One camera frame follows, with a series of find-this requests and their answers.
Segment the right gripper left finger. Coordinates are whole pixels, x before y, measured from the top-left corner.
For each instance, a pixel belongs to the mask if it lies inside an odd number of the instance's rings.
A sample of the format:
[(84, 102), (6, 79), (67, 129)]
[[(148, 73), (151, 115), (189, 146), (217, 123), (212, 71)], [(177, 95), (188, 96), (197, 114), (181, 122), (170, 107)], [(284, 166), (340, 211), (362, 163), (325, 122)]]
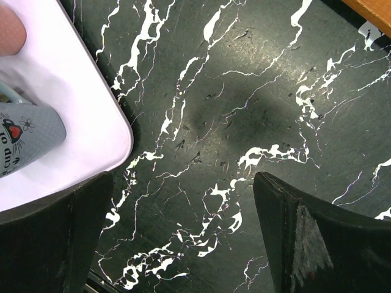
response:
[(111, 172), (1, 212), (1, 292), (82, 292), (114, 190)]

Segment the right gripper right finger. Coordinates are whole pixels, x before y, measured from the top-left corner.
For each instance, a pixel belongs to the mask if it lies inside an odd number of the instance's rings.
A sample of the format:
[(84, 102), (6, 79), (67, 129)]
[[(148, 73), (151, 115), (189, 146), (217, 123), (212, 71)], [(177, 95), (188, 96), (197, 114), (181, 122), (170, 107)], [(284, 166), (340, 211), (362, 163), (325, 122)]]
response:
[(253, 184), (276, 292), (389, 292), (390, 222), (339, 208), (268, 172)]

